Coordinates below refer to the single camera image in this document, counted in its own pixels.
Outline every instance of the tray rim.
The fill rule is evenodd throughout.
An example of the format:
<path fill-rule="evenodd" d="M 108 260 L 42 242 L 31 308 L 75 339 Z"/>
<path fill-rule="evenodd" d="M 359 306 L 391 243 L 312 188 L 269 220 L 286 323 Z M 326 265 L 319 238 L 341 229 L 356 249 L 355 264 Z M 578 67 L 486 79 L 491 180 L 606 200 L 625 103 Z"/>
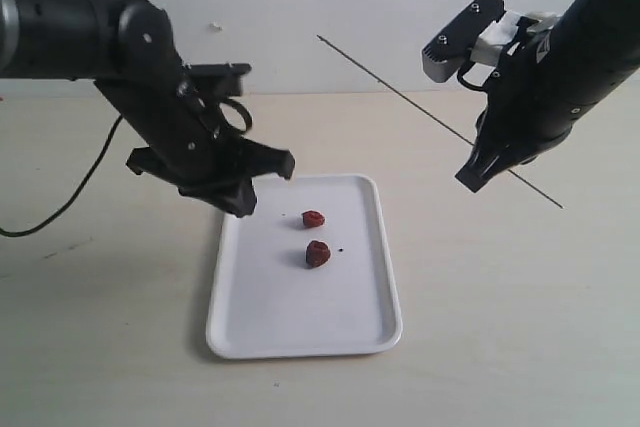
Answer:
<path fill-rule="evenodd" d="M 372 190 L 374 206 L 376 217 L 378 219 L 378 230 L 380 233 L 380 239 L 382 241 L 382 252 L 384 257 L 385 264 L 385 274 L 389 284 L 389 290 L 391 295 L 391 307 L 393 310 L 393 319 L 395 322 L 395 328 L 389 338 L 385 339 L 379 343 L 372 343 L 368 348 L 354 348 L 354 349 L 345 349 L 343 347 L 336 348 L 332 350 L 331 348 L 321 347 L 317 349 L 311 348 L 291 348 L 291 349 L 280 349 L 275 352 L 269 353 L 238 353 L 234 349 L 228 349 L 225 346 L 221 345 L 216 336 L 214 335 L 214 312 L 216 310 L 218 301 L 218 295 L 216 295 L 216 291 L 219 285 L 219 276 L 220 276 L 220 259 L 225 253 L 225 249 L 228 247 L 225 246 L 224 239 L 229 235 L 230 229 L 234 224 L 240 222 L 241 219 L 238 219 L 230 214 L 224 214 L 222 220 L 222 229 L 220 232 L 220 241 L 218 247 L 218 253 L 216 255 L 216 263 L 215 263 L 215 271 L 213 275 L 213 285 L 211 288 L 211 298 L 209 300 L 209 310 L 207 315 L 207 323 L 206 323 L 206 342 L 209 348 L 213 351 L 217 356 L 229 359 L 229 360 L 241 360 L 241 359 L 272 359 L 272 358 L 301 358 L 301 357 L 330 357 L 330 356 L 349 356 L 349 355 L 367 355 L 367 354 L 377 354 L 381 352 L 385 352 L 391 348 L 393 348 L 402 337 L 404 325 L 402 321 L 402 313 L 400 309 L 400 300 L 398 296 L 398 289 L 396 285 L 395 275 L 393 272 L 393 263 L 391 260 L 391 250 L 389 248 L 389 242 L 387 237 L 387 232 L 384 224 L 384 217 L 382 212 L 382 203 L 380 201 L 380 193 L 378 191 L 378 186 L 376 182 L 365 174 L 360 173 L 340 173 L 340 174 L 316 174 L 316 175 L 299 175 L 296 176 L 293 180 L 313 180 L 313 179 L 336 179 L 336 178 L 356 178 L 366 182 Z M 257 182 L 263 180 L 275 180 L 278 179 L 276 175 L 268 175 L 264 176 L 260 179 L 257 179 Z"/>

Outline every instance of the white tray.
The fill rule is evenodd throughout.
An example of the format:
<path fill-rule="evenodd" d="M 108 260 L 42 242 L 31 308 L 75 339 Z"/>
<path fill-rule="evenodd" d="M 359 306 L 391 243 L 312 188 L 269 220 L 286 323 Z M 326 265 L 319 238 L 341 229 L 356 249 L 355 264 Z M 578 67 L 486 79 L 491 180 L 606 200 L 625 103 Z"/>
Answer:
<path fill-rule="evenodd" d="M 253 216 L 226 216 L 207 341 L 221 357 L 250 359 L 372 354 L 402 332 L 375 184 L 360 175 L 255 181 Z M 302 226 L 301 213 L 327 222 Z M 331 259 L 305 268 L 311 240 Z"/>

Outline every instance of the table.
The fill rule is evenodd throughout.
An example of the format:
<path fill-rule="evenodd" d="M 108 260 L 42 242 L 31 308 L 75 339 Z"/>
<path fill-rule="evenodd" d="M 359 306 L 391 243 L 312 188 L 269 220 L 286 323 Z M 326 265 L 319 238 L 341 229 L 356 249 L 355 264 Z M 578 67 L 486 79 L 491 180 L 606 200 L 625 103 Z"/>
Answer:
<path fill-rule="evenodd" d="M 124 162 L 121 127 L 78 203 L 0 241 L 0 418 L 70 426 L 636 426 L 640 417 L 637 87 L 471 194 L 469 148 L 393 94 L 249 96 L 252 138 L 298 174 L 380 189 L 405 331 L 368 357 L 228 362 L 204 343 L 220 215 Z M 472 137 L 480 94 L 410 94 Z M 115 111 L 5 101 L 0 225 L 62 204 Z"/>

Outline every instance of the robotic arm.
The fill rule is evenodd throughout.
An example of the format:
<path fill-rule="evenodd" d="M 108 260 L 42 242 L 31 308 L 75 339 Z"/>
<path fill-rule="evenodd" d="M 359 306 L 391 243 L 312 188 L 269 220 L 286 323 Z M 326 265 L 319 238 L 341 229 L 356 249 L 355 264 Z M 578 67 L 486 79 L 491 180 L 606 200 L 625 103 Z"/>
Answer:
<path fill-rule="evenodd" d="M 185 64 L 171 22 L 147 0 L 0 0 L 0 77 L 93 79 L 145 140 L 127 166 L 238 217 L 256 205 L 251 179 L 291 178 L 294 159 L 242 137 L 248 64 Z M 245 121 L 238 129 L 221 104 Z"/>
<path fill-rule="evenodd" d="M 432 80 L 457 73 L 488 96 L 471 156 L 456 175 L 473 192 L 560 144 L 640 67 L 640 0 L 575 0 L 554 20 L 475 0 L 423 49 Z M 495 68 L 482 86 L 464 79 L 475 63 Z"/>

